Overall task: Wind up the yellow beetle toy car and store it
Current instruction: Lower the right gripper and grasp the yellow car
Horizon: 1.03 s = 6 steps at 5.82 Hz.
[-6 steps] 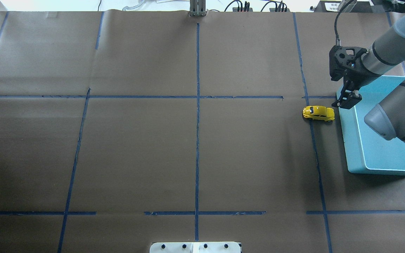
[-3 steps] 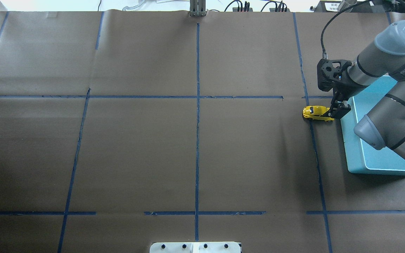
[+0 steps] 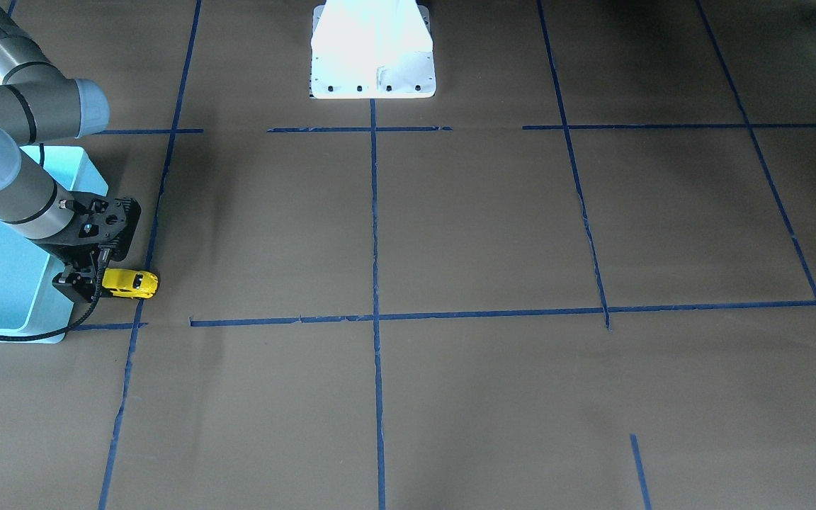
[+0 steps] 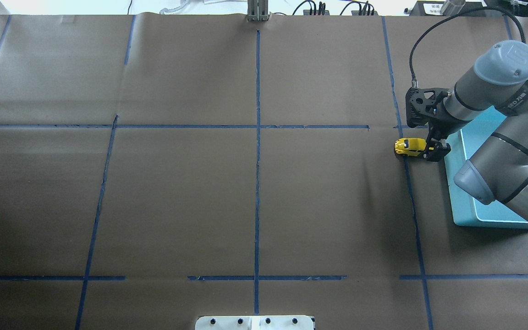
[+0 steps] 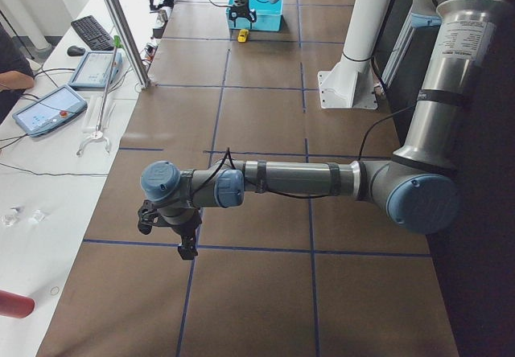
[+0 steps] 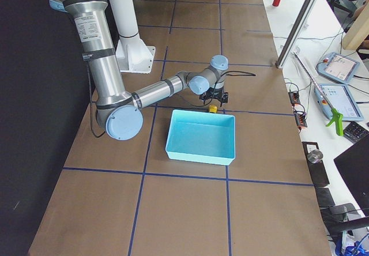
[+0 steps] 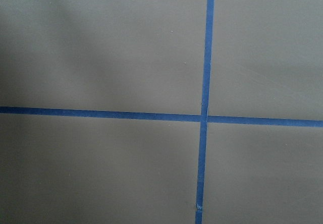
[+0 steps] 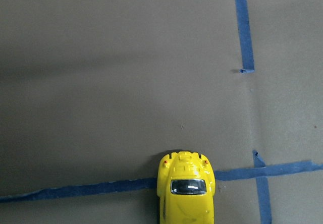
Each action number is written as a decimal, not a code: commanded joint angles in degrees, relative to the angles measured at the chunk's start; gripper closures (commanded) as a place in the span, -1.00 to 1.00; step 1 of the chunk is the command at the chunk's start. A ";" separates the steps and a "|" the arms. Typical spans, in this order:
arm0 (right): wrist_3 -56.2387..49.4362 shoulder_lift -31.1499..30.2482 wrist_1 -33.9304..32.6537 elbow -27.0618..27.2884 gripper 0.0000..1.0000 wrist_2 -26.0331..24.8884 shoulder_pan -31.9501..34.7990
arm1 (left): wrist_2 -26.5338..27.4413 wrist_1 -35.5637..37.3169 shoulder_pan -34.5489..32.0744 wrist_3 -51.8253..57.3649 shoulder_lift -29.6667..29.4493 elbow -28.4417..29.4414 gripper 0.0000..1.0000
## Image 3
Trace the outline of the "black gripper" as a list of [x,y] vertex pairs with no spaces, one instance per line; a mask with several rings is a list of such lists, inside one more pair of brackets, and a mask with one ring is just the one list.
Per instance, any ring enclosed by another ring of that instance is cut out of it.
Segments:
[[66,263],[64,270],[52,278],[52,287],[74,303],[95,303],[103,291],[107,268],[107,249],[94,249],[78,261]]

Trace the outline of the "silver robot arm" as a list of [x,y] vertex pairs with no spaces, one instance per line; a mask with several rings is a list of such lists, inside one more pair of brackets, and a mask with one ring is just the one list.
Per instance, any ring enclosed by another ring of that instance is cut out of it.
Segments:
[[96,135],[110,111],[97,83],[65,77],[0,7],[0,222],[64,264],[54,286],[74,302],[99,294],[109,256],[94,217],[109,201],[69,191],[23,148]]

